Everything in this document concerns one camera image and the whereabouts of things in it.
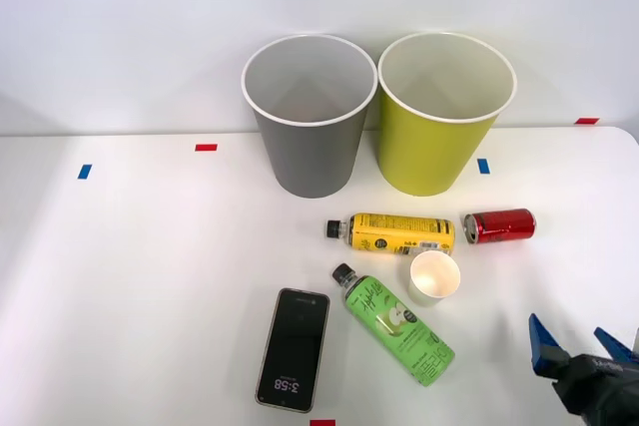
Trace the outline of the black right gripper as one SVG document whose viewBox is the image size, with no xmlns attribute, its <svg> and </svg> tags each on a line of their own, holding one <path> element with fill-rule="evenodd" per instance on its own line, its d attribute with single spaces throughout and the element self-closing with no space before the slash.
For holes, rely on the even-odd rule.
<svg viewBox="0 0 639 426">
<path fill-rule="evenodd" d="M 638 365 L 632 363 L 637 352 L 597 327 L 594 335 L 614 361 L 586 354 L 571 358 L 536 314 L 528 327 L 533 372 L 557 380 L 553 388 L 570 414 L 586 425 L 638 424 Z"/>
</svg>

